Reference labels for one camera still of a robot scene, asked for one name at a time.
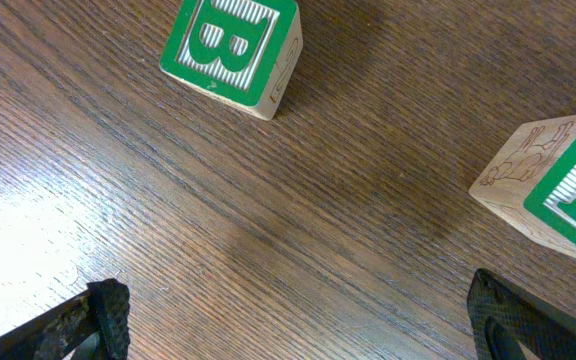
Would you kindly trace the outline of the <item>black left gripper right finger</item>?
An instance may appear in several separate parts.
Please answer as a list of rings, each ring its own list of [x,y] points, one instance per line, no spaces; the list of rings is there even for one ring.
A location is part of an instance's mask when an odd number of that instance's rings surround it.
[[[484,268],[467,312],[479,359],[576,359],[576,318]]]

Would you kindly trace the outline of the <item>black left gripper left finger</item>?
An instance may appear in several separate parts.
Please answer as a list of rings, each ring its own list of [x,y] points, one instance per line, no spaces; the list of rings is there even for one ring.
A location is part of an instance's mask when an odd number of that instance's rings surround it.
[[[130,293],[115,278],[91,282],[62,304],[0,336],[0,359],[126,360]]]

